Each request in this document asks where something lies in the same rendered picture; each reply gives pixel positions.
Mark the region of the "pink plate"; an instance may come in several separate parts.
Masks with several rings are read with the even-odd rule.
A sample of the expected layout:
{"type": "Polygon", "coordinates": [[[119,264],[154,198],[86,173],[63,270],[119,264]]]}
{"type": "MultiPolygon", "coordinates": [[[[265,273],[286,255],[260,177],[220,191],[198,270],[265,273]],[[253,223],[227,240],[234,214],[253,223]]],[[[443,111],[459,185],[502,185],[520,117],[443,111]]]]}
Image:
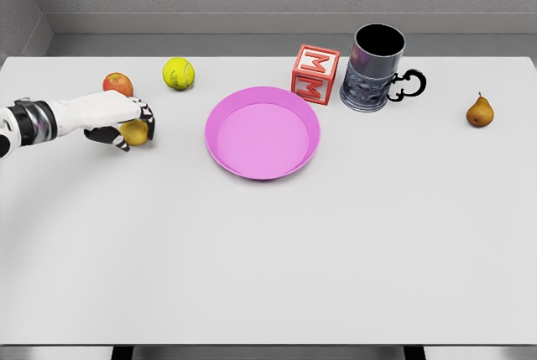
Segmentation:
{"type": "Polygon", "coordinates": [[[205,125],[211,157],[225,170],[253,180],[277,179],[301,169],[320,139],[321,126],[310,105],[271,86],[223,98],[205,125]]]}

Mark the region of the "yellow lemon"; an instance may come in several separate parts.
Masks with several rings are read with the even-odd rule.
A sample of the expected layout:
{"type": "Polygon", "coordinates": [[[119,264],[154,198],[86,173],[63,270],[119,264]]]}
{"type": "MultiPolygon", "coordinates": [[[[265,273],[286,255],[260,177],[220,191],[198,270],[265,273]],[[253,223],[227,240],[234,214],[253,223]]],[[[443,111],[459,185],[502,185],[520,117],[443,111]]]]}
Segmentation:
{"type": "Polygon", "coordinates": [[[149,141],[149,126],[144,120],[134,119],[122,123],[119,132],[129,146],[140,146],[149,141]]]}

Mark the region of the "red letter block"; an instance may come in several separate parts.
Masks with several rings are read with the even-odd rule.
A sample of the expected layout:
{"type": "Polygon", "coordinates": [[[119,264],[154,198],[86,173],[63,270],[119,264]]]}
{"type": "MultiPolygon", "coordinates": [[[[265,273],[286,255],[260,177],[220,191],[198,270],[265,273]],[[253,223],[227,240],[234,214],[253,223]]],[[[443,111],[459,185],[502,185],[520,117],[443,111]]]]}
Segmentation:
{"type": "Polygon", "coordinates": [[[290,90],[302,99],[326,106],[336,78],[340,52],[303,44],[292,70],[290,90]]]}

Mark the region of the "dark metal mug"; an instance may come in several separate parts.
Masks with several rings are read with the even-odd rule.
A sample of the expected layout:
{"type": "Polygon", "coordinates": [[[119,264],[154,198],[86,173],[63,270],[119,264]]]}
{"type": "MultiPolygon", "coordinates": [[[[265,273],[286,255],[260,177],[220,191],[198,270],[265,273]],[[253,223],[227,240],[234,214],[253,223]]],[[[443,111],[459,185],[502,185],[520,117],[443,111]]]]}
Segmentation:
{"type": "Polygon", "coordinates": [[[406,38],[395,27],[384,23],[370,23],[360,27],[354,36],[340,98],[349,108],[358,112],[376,112],[388,101],[401,102],[406,97],[417,97],[425,91],[425,75],[409,69],[398,73],[399,61],[404,54],[406,38]],[[397,82],[419,81],[416,91],[401,88],[394,94],[391,86],[397,82]]]}

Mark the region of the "yellow tennis ball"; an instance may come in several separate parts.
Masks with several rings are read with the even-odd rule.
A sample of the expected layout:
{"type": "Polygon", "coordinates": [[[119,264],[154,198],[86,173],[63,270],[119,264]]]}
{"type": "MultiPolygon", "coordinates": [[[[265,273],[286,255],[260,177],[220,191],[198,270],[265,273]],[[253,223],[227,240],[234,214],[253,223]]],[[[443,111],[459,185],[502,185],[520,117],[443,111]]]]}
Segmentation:
{"type": "Polygon", "coordinates": [[[164,63],[162,70],[164,83],[176,91],[184,91],[192,86],[195,76],[193,65],[183,57],[173,57],[164,63]]]}

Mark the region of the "brown yellow pear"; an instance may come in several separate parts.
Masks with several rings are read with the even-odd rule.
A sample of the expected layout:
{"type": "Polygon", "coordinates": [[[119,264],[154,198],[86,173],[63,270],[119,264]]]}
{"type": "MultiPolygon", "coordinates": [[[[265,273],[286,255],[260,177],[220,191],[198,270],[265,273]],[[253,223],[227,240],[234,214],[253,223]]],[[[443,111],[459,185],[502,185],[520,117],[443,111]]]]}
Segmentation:
{"type": "Polygon", "coordinates": [[[483,128],[493,121],[494,115],[494,110],[488,99],[479,92],[477,100],[467,110],[466,119],[473,127],[483,128]]]}

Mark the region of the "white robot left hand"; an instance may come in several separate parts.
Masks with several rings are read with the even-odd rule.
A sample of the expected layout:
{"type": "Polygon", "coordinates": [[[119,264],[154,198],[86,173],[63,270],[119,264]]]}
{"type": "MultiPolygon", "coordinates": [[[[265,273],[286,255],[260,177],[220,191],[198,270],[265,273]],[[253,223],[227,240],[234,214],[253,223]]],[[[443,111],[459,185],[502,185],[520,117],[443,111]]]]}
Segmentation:
{"type": "Polygon", "coordinates": [[[154,114],[149,105],[118,91],[102,91],[70,100],[66,103],[66,114],[57,119],[58,134],[66,135],[82,128],[91,141],[111,144],[125,152],[130,146],[115,124],[143,120],[148,126],[148,140],[154,138],[154,114]]]}

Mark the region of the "red yellow apple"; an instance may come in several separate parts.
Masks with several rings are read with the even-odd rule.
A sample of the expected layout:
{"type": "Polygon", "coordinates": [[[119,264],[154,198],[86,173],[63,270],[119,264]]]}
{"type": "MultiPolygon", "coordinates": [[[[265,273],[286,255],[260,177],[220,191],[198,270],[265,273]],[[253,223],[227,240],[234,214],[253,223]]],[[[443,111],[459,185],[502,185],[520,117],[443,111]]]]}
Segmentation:
{"type": "Polygon", "coordinates": [[[133,96],[133,83],[120,72],[113,72],[105,76],[102,82],[103,91],[117,91],[126,97],[133,96]]]}

